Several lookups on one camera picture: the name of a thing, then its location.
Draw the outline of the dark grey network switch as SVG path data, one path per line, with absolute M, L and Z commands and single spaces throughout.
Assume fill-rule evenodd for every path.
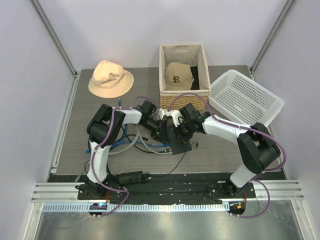
M 174 125 L 168 125 L 166 127 L 166 132 L 173 155 L 186 153 L 192 150 L 190 141 L 186 141 L 181 134 L 178 133 Z

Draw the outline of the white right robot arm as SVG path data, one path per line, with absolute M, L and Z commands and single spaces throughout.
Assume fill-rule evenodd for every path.
M 195 132 L 218 136 L 238 146 L 242 163 L 225 181 L 225 194 L 236 198 L 246 184 L 262 174 L 281 154 L 276 142 L 262 123 L 238 125 L 211 112 L 200 113 L 189 103 L 171 114 L 174 130 L 182 142 Z

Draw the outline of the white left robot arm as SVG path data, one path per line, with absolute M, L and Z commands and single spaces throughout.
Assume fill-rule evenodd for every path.
M 150 131 L 151 137 L 168 144 L 167 120 L 162 118 L 155 120 L 153 113 L 156 109 L 157 107 L 148 100 L 136 108 L 101 105 L 86 129 L 91 154 L 86 179 L 84 184 L 78 187 L 80 193 L 91 195 L 97 200 L 106 196 L 107 192 L 124 194 L 124 198 L 128 198 L 128 190 L 112 188 L 106 184 L 110 149 L 115 143 L 121 127 L 129 124 L 144 127 Z

